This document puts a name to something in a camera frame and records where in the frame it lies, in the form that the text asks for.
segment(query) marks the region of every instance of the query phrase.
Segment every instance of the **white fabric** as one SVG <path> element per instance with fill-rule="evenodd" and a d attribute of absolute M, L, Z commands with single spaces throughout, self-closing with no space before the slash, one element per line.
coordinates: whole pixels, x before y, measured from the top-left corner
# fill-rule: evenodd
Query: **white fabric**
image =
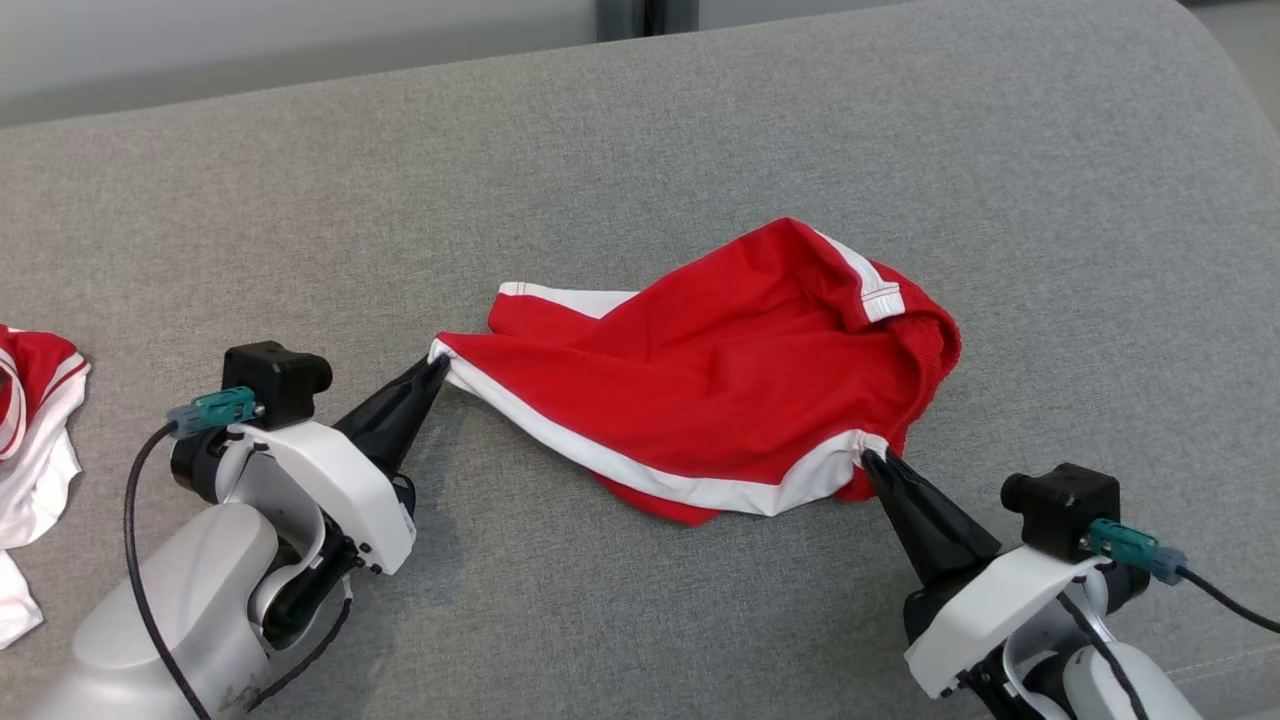
<path fill-rule="evenodd" d="M 73 370 L 74 375 L 65 377 Z M 44 536 L 67 509 L 68 489 L 81 473 L 67 419 L 84 401 L 87 373 L 88 365 L 79 355 L 59 366 L 50 383 L 52 391 L 46 391 L 26 436 L 0 462 L 0 650 L 44 621 L 27 580 L 4 551 Z"/>
<path fill-rule="evenodd" d="M 31 600 L 27 579 L 18 571 L 8 552 L 0 552 L 0 650 L 45 621 L 36 601 Z"/>

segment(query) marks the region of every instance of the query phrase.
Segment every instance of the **white stripe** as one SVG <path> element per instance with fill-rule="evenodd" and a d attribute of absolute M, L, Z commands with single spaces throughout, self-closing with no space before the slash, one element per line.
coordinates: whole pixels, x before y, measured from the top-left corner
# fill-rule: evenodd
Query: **white stripe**
<path fill-rule="evenodd" d="M 614 307 L 636 296 L 635 292 L 622 290 L 562 290 L 524 282 L 502 283 L 498 287 L 498 293 L 541 297 L 543 300 L 595 319 L 605 316 Z"/>
<path fill-rule="evenodd" d="M 850 429 L 818 445 L 772 486 L 727 478 L 686 478 L 649 468 L 621 452 L 553 423 L 483 370 L 458 356 L 439 340 L 429 357 L 451 359 L 448 380 L 470 392 L 520 425 L 526 433 L 564 457 L 611 480 L 640 492 L 712 510 L 777 515 L 805 502 L 827 497 L 852 479 L 864 450 L 884 455 L 888 442 L 876 434 Z"/>
<path fill-rule="evenodd" d="M 870 260 L 863 258 L 861 255 L 854 252 L 842 243 L 831 240 L 824 233 L 814 229 L 813 232 L 822 236 L 840 256 L 844 258 L 845 263 L 855 273 L 858 273 L 858 279 L 863 284 L 863 310 L 867 311 L 867 319 L 872 323 L 878 323 L 884 318 L 893 315 L 901 315 L 906 313 L 906 304 L 902 302 L 902 292 L 896 282 L 886 281 L 879 272 L 876 270 L 876 265 L 872 265 Z"/>
<path fill-rule="evenodd" d="M 49 393 L 52 392 L 55 387 L 58 387 L 58 383 L 61 382 L 63 378 L 69 375 L 72 370 L 79 368 L 81 365 L 84 365 L 82 370 L 87 373 L 88 364 L 84 363 L 84 356 L 81 355 L 79 352 L 72 352 L 69 356 L 67 356 L 65 360 L 59 363 L 58 368 L 54 370 L 54 377 L 50 378 L 49 384 L 45 386 L 45 393 L 40 397 L 40 404 L 44 405 L 45 401 L 49 400 Z"/>
<path fill-rule="evenodd" d="M 17 364 L 4 350 L 0 350 L 0 373 L 9 375 L 9 407 L 0 418 L 0 460 L 8 460 L 22 447 L 27 432 L 27 395 Z"/>

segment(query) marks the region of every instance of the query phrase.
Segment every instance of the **black cable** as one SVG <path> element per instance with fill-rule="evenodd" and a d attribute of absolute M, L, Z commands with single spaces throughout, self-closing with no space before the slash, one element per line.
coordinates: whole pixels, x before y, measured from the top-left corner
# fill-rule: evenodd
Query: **black cable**
<path fill-rule="evenodd" d="M 200 720 L 212 720 L 209 711 L 205 710 L 204 703 L 200 702 L 200 696 L 191 688 L 187 676 L 178 667 L 178 661 L 169 652 L 169 646 L 160 635 L 160 628 L 156 626 L 156 619 L 151 614 L 151 605 L 147 602 L 147 592 L 142 587 L 142 573 L 138 570 L 138 546 L 133 533 L 133 505 L 138 495 L 138 478 L 142 475 L 142 465 L 146 464 L 147 456 L 160 445 L 160 441 L 177 428 L 177 423 L 165 423 L 165 427 L 152 433 L 147 438 L 147 442 L 142 443 L 142 450 L 133 459 L 133 468 L 129 469 L 129 480 L 124 486 L 124 562 L 129 569 L 129 585 L 133 587 L 133 600 L 138 603 L 142 625 L 147 629 L 147 635 L 151 637 L 151 644 L 155 646 L 156 653 L 160 655 L 160 661 L 169 670 L 169 675 L 178 684 L 178 689 L 182 691 L 183 697 L 191 703 L 191 708 L 196 711 L 196 717 Z"/>
<path fill-rule="evenodd" d="M 1071 602 L 1071 598 L 1066 597 L 1065 592 L 1057 593 L 1057 602 L 1064 610 L 1066 610 L 1068 615 L 1071 616 L 1071 620 L 1075 620 L 1075 626 L 1080 628 L 1080 630 L 1089 637 L 1089 643 L 1098 651 L 1098 655 L 1101 655 L 1102 659 L 1107 661 L 1107 665 L 1111 666 L 1111 674 L 1114 674 L 1116 676 L 1116 682 L 1120 683 L 1120 689 L 1129 696 L 1129 705 L 1133 706 L 1133 714 L 1138 717 L 1138 720 L 1151 720 L 1147 715 L 1147 708 L 1142 706 L 1142 698 L 1138 697 L 1138 691 L 1134 689 L 1133 683 L 1129 682 L 1129 675 L 1125 675 L 1124 667 L 1120 665 L 1120 659 L 1111 652 L 1111 647 L 1102 639 L 1102 635 L 1098 634 L 1097 628 L 1094 628 L 1089 623 L 1089 619 L 1084 616 L 1084 612 L 1076 607 L 1074 602 Z"/>
<path fill-rule="evenodd" d="M 333 643 L 334 638 L 338 637 L 338 630 L 342 629 L 343 623 L 347 621 L 347 616 L 351 615 L 351 580 L 347 577 L 343 577 L 342 583 L 347 591 L 347 598 L 342 601 L 342 610 L 338 612 L 338 619 L 333 621 L 333 626 L 329 628 L 329 633 L 320 641 L 320 644 L 317 644 L 315 650 L 308 652 L 307 656 L 303 657 L 301 662 L 294 665 L 292 670 L 285 673 L 283 678 L 271 683 L 269 688 L 259 693 L 259 696 L 253 700 L 253 705 L 248 706 L 250 711 L 255 710 L 259 705 L 262 705 L 262 701 L 280 692 L 284 685 L 289 684 L 294 678 L 305 673 L 306 669 L 310 667 L 311 664 L 329 648 L 329 644 Z"/>
<path fill-rule="evenodd" d="M 1206 580 L 1204 578 L 1201 578 L 1199 575 L 1197 575 L 1192 570 L 1187 569 L 1185 565 L 1179 565 L 1178 569 L 1174 570 L 1174 571 L 1178 573 L 1179 575 L 1181 575 L 1183 578 L 1187 578 L 1188 580 L 1190 580 L 1192 584 L 1194 584 L 1199 589 L 1207 592 L 1210 594 L 1210 597 L 1212 597 L 1213 600 L 1221 602 L 1222 606 L 1226 607 L 1228 610 L 1230 610 L 1231 612 L 1235 612 L 1240 618 L 1244 618 L 1245 620 L 1248 620 L 1249 623 L 1253 623 L 1254 625 L 1257 625 L 1260 628 L 1266 628 L 1266 629 L 1271 630 L 1272 633 L 1280 633 L 1280 623 L 1276 623 L 1275 620 L 1272 620 L 1270 618 L 1265 618 L 1262 615 L 1258 615 L 1257 612 L 1249 610 L 1248 607 L 1240 605 L 1239 602 L 1235 602 L 1234 600 L 1231 600 L 1230 597 L 1228 597 L 1225 592 L 1217 589 L 1213 585 L 1213 583 Z"/>

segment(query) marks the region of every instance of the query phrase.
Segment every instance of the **white wall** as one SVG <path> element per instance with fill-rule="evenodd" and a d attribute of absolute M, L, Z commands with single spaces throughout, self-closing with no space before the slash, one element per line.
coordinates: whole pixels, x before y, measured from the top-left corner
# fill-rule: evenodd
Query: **white wall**
<path fill-rule="evenodd" d="M 594 40 L 594 0 L 0 0 L 0 124 Z"/>

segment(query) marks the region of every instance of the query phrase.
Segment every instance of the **gray fabric surface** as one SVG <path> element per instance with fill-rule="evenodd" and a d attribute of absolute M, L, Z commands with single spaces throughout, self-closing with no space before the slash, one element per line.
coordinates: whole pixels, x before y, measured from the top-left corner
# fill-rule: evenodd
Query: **gray fabric surface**
<path fill-rule="evenodd" d="M 909 460 L 1006 542 L 1011 471 L 1121 478 L 1125 516 L 1280 611 L 1280 141 L 1167 1 L 945 0 L 302 86 L 0 133 L 0 322 L 96 369 L 86 474 L 14 553 L 47 616 L 28 707 L 123 578 L 119 506 L 221 351 L 325 355 L 335 419 L 479 331 L 497 286 L 637 288 L 780 215 L 948 307 Z M 682 529 L 447 392 L 407 465 L 417 550 L 270 717 L 977 717 L 901 660 L 876 503 Z M 201 507 L 152 462 L 154 550 Z M 1280 705 L 1280 643 L 1190 587 L 1112 621 L 1211 716 Z"/>

